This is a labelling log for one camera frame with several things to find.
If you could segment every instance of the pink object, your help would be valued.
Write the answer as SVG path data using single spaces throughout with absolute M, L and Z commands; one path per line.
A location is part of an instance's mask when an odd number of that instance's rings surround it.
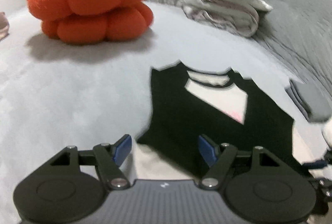
M 9 22 L 4 12 L 0 12 L 0 41 L 9 33 Z

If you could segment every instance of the white logo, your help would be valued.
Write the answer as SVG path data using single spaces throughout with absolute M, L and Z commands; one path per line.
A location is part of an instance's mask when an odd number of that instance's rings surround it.
M 168 184 L 167 182 L 165 182 L 164 184 L 161 184 L 160 186 L 161 186 L 162 188 L 165 188 L 165 187 L 169 186 L 169 184 Z

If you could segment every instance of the silver bolt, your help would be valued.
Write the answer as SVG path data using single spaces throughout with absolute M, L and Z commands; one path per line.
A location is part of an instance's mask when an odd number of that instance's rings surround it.
M 111 185 L 116 187 L 116 188 L 121 188 L 123 186 L 126 186 L 127 184 L 128 184 L 127 180 L 123 179 L 123 178 L 114 178 L 111 181 Z
M 213 188 L 218 185 L 218 180 L 215 178 L 205 178 L 202 180 L 202 184 L 208 188 Z

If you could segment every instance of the gray gripper base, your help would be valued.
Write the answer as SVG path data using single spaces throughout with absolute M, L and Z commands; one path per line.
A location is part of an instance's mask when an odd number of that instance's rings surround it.
M 249 224 L 228 209 L 215 191 L 193 180 L 137 180 L 113 191 L 92 215 L 75 224 Z

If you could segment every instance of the orange plush pillow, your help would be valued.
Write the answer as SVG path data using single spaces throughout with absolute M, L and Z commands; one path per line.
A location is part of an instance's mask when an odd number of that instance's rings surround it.
M 152 11 L 142 0 L 27 0 L 50 38 L 91 43 L 139 37 L 152 23 Z

